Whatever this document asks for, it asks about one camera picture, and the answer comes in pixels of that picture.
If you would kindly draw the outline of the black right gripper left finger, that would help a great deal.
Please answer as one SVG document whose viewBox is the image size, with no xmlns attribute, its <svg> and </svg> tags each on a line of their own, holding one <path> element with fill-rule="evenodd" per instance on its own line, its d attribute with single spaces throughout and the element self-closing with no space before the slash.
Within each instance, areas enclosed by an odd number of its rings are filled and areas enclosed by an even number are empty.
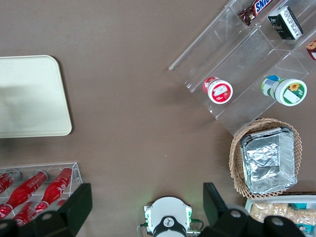
<svg viewBox="0 0 316 237">
<path fill-rule="evenodd" d="M 75 237 L 92 211 L 90 183 L 81 184 L 57 210 L 41 213 L 18 228 L 19 237 Z"/>
</svg>

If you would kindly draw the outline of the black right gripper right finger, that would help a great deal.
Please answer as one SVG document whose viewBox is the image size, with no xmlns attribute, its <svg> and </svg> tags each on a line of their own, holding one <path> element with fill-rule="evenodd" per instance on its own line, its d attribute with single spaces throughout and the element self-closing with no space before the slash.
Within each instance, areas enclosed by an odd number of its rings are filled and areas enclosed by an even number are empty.
<svg viewBox="0 0 316 237">
<path fill-rule="evenodd" d="M 203 208 L 209 222 L 201 237 L 264 237 L 263 224 L 237 208 L 228 208 L 213 183 L 203 184 Z"/>
</svg>

